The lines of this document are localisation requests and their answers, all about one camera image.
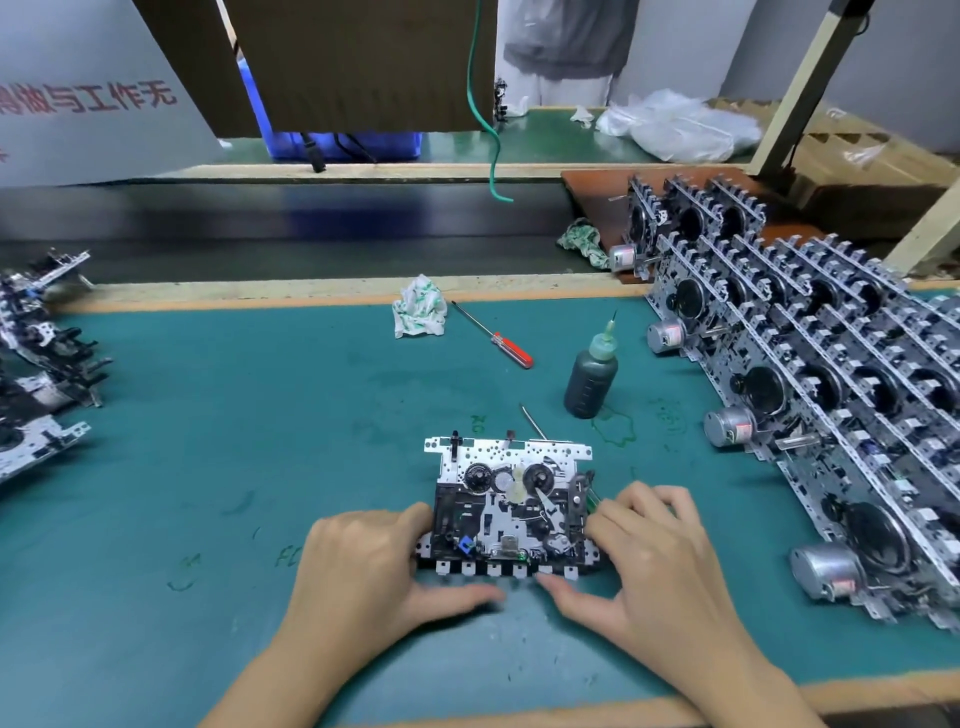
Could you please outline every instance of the blue plastic bin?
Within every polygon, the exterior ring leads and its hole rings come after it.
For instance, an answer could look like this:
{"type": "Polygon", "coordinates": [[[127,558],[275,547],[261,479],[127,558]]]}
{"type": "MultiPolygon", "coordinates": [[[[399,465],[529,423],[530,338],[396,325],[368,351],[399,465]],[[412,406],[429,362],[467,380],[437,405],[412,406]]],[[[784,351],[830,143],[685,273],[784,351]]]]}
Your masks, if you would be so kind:
{"type": "MultiPolygon", "coordinates": [[[[256,84],[253,82],[253,75],[250,72],[250,67],[247,66],[247,61],[240,60],[238,65],[240,66],[240,76],[247,87],[247,95],[250,96],[256,123],[260,127],[260,133],[263,134],[263,141],[267,145],[270,156],[277,161],[306,160],[303,140],[299,133],[275,132],[270,128],[270,120],[267,118],[267,112],[260,102],[260,94],[256,90],[256,84]]],[[[420,144],[423,141],[421,132],[359,132],[353,133],[353,136],[367,148],[367,151],[377,161],[416,159],[420,156],[420,144]]],[[[328,161],[364,161],[363,153],[344,134],[340,134],[340,143],[351,151],[355,151],[357,153],[356,157],[345,154],[333,141],[332,133],[311,133],[310,138],[317,142],[317,146],[324,152],[324,157],[328,161]]]]}

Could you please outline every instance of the orange-brown board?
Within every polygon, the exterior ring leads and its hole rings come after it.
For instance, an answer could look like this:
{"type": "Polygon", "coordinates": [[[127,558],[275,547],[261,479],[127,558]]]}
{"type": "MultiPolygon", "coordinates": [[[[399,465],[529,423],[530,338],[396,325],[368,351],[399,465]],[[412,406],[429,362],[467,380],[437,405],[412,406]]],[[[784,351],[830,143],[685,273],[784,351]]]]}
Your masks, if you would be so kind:
{"type": "MultiPolygon", "coordinates": [[[[800,213],[786,201],[772,193],[760,182],[747,177],[731,166],[683,166],[678,164],[644,165],[637,169],[578,169],[562,173],[566,188],[573,195],[584,215],[600,231],[600,244],[606,251],[619,245],[627,229],[627,189],[630,177],[636,175],[657,194],[663,192],[663,181],[677,175],[698,187],[707,180],[723,175],[734,184],[743,187],[767,205],[767,225],[763,237],[773,240],[793,235],[822,236],[824,233],[804,222],[800,213]]],[[[618,275],[624,283],[639,283],[632,273],[618,275]]]]}

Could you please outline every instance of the white sign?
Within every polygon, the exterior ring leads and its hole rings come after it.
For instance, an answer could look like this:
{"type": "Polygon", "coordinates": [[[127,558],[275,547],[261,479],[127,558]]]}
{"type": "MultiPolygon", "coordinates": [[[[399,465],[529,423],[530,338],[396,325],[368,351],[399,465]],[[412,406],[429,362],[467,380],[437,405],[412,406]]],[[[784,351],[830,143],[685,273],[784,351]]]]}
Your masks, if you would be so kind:
{"type": "Polygon", "coordinates": [[[150,177],[222,156],[131,0],[0,8],[0,187],[150,177]]]}

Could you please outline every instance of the red screwdriver handle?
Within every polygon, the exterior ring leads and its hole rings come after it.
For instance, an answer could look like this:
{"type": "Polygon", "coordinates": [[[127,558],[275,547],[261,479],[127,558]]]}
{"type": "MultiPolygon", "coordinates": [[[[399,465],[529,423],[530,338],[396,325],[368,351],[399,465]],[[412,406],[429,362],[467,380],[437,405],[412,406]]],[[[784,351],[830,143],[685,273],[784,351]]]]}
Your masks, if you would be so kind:
{"type": "Polygon", "coordinates": [[[530,369],[530,367],[534,365],[533,356],[525,352],[510,339],[503,338],[499,331],[493,335],[492,341],[501,351],[524,369],[530,369]]]}

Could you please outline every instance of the orange screwdriver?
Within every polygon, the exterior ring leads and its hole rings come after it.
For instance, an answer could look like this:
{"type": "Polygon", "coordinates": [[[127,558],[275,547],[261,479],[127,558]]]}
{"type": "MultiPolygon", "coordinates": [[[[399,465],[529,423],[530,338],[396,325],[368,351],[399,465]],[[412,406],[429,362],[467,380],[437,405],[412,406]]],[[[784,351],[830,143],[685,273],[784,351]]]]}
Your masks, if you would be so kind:
{"type": "Polygon", "coordinates": [[[500,335],[500,332],[493,333],[479,321],[470,316],[456,301],[451,301],[453,307],[460,311],[464,316],[469,318],[474,324],[483,329],[486,333],[490,335],[490,340],[493,342],[493,345],[500,349],[502,352],[507,354],[511,359],[513,359],[517,364],[519,364],[524,369],[530,369],[534,365],[534,357],[525,352],[519,346],[509,339],[505,339],[500,335]]]}

